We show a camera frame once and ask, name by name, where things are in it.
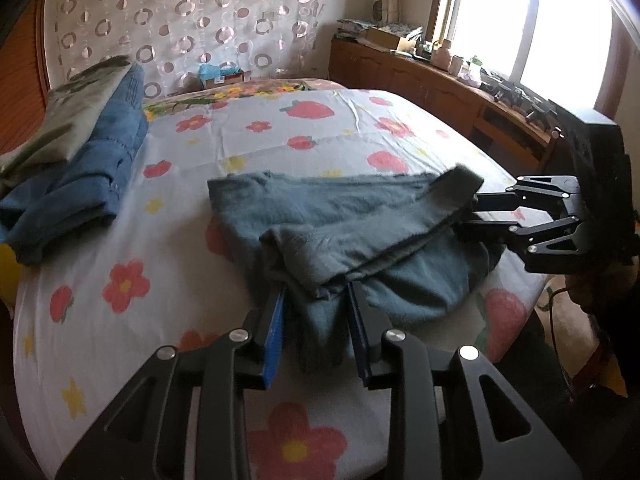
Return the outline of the wooden cabinet counter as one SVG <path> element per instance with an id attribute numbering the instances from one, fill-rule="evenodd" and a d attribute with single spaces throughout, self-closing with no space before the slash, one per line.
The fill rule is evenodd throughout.
<path id="1" fill-rule="evenodd" d="M 384 90 L 422 107 L 471 140 L 504 168 L 542 174 L 554 141 L 486 92 L 431 65 L 334 38 L 329 76 L 347 88 Z"/>

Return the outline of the floral white bed sheet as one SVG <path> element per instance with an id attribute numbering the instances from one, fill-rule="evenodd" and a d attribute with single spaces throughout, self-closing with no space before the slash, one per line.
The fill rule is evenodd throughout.
<path id="1" fill-rule="evenodd" d="M 262 170 L 440 174 L 462 164 L 485 179 L 483 192 L 514 183 L 456 130 L 380 90 L 256 93 L 148 117 L 114 223 L 28 271 L 17 295 L 17 401 L 49 479 L 153 350 L 206 346 L 245 318 L 250 297 L 212 220 L 208 180 Z M 504 252 L 462 306 L 413 333 L 446 350 L 479 344 L 498 361 L 548 279 Z M 273 386 L 245 397 L 253 478 L 362 479 L 383 466 L 388 390 L 367 392 L 353 362 L 307 375 L 296 358 L 287 351 Z"/>

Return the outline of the small white jar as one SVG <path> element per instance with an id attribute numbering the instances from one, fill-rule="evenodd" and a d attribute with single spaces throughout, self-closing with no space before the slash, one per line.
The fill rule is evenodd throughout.
<path id="1" fill-rule="evenodd" d="M 448 67 L 448 74 L 453 77 L 459 76 L 462 70 L 463 63 L 464 63 L 464 58 L 462 58 L 462 56 L 454 55 L 451 58 L 451 61 Z"/>

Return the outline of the white pink bottle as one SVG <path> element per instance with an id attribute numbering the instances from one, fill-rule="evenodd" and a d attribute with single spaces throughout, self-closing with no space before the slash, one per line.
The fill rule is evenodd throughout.
<path id="1" fill-rule="evenodd" d="M 438 45 L 434 47 L 431 63 L 439 70 L 448 72 L 451 63 L 451 41 L 449 39 L 443 39 L 439 41 Z"/>

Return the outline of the yellow plush toy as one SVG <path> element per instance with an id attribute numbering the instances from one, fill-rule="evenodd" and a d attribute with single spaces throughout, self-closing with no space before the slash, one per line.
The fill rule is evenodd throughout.
<path id="1" fill-rule="evenodd" d="M 24 268 L 15 258 L 14 251 L 6 244 L 0 245 L 0 297 L 1 301 L 13 309 L 16 303 L 18 286 Z"/>

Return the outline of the brown cardboard box on counter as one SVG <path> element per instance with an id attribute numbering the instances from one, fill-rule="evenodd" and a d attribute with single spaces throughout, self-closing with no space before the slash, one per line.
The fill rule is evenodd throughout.
<path id="1" fill-rule="evenodd" d="M 408 40 L 378 28 L 369 28 L 364 34 L 364 39 L 386 50 L 411 52 L 416 47 L 416 40 Z"/>

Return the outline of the folded blue jeans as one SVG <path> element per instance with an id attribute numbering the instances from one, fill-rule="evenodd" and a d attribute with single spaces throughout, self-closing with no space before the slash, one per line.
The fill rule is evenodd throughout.
<path id="1" fill-rule="evenodd" d="M 64 240 L 117 216 L 149 128 L 144 73 L 135 63 L 69 162 L 1 194 L 1 240 L 23 266 L 36 266 Z"/>

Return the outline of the circle patterned sheer curtain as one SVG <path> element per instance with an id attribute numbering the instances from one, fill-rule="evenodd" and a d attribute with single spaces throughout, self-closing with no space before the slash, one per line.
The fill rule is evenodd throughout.
<path id="1" fill-rule="evenodd" d="M 328 0 L 44 0 L 50 85 L 128 55 L 144 70 L 144 92 L 161 99 L 205 66 L 252 78 L 310 74 Z"/>

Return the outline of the folded olive green garment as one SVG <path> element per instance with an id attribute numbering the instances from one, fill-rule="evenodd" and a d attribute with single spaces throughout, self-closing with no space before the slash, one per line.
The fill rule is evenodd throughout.
<path id="1" fill-rule="evenodd" d="M 1 194 L 69 162 L 88 141 L 109 99 L 137 64 L 116 55 L 90 66 L 49 92 L 43 122 L 18 148 L 1 156 Z"/>

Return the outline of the cardboard box with blue item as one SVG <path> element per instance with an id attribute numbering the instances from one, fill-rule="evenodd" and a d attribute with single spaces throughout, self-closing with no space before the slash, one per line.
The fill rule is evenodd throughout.
<path id="1" fill-rule="evenodd" d="M 198 68 L 198 80 L 205 89 L 213 89 L 226 84 L 244 82 L 247 73 L 238 66 L 224 66 L 204 63 Z"/>

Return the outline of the window with wooden frame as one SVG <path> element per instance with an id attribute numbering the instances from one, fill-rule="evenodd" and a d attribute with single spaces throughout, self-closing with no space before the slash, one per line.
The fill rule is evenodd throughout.
<path id="1" fill-rule="evenodd" d="M 427 37 L 476 70 L 614 117 L 631 34 L 613 0 L 434 0 Z"/>

